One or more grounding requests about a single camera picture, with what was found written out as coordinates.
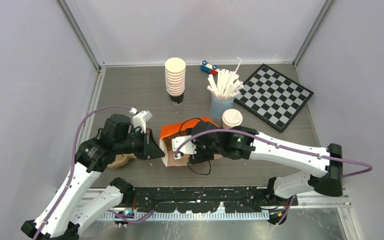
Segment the white plastic cup lid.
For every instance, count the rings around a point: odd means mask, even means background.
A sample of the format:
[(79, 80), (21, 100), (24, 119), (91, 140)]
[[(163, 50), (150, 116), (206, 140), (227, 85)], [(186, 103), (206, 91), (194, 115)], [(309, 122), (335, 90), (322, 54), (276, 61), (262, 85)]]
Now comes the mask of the white plastic cup lid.
[(228, 109), (222, 114), (222, 127), (225, 125), (240, 126), (243, 122), (243, 115), (237, 109)]

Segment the orange paper bag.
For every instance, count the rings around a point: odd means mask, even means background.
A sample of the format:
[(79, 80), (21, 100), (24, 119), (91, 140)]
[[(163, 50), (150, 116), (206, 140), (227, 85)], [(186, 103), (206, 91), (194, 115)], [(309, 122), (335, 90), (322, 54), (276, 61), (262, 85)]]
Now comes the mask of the orange paper bag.
[(175, 151), (178, 146), (186, 140), (186, 136), (190, 135), (192, 128), (195, 127), (199, 121), (209, 122), (218, 127), (218, 125), (208, 117), (194, 117), (161, 127), (159, 147), (164, 152), (164, 157), (162, 157), (161, 160), (167, 168), (188, 167), (191, 170), (191, 155), (180, 152), (180, 156), (176, 156)]

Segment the white paper coffee cup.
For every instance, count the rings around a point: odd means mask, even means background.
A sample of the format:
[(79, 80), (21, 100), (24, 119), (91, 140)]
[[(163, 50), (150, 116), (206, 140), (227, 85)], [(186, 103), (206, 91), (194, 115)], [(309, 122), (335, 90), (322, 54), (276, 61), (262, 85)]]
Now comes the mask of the white paper coffee cup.
[(236, 127), (236, 125), (223, 124), (224, 129), (232, 129), (234, 127)]

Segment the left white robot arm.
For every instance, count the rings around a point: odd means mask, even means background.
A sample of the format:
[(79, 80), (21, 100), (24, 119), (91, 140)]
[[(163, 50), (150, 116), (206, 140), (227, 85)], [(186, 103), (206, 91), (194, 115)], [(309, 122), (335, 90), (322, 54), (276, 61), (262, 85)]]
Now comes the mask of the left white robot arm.
[(34, 240), (78, 240), (104, 212), (117, 205), (128, 207), (134, 199), (134, 187), (120, 177), (87, 205), (78, 205), (117, 155), (133, 154), (140, 160), (164, 157), (152, 130), (146, 127), (151, 118), (148, 110), (132, 117), (111, 115), (95, 137), (75, 149), (74, 163), (56, 195), (36, 219), (23, 223), (21, 231)]

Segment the stack of paper cups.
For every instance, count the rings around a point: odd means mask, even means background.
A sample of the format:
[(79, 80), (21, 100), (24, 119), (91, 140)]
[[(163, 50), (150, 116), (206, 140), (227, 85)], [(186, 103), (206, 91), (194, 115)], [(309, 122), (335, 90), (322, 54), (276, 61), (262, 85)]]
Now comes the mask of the stack of paper cups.
[(169, 99), (174, 105), (184, 101), (186, 88), (186, 62), (179, 57), (171, 57), (164, 64), (165, 85)]

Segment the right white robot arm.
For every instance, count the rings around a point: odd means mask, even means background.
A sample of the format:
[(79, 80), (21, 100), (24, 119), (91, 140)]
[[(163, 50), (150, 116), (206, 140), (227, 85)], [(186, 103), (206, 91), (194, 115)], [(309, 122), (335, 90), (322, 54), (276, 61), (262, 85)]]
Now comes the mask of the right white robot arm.
[(312, 147), (272, 138), (253, 128), (235, 126), (223, 129), (208, 121), (199, 121), (186, 131), (196, 152), (191, 164), (214, 160), (217, 155), (232, 160), (262, 160), (293, 167), (299, 172), (272, 177), (267, 183), (265, 198), (279, 205), (293, 195), (315, 191), (329, 197), (343, 195), (342, 147)]

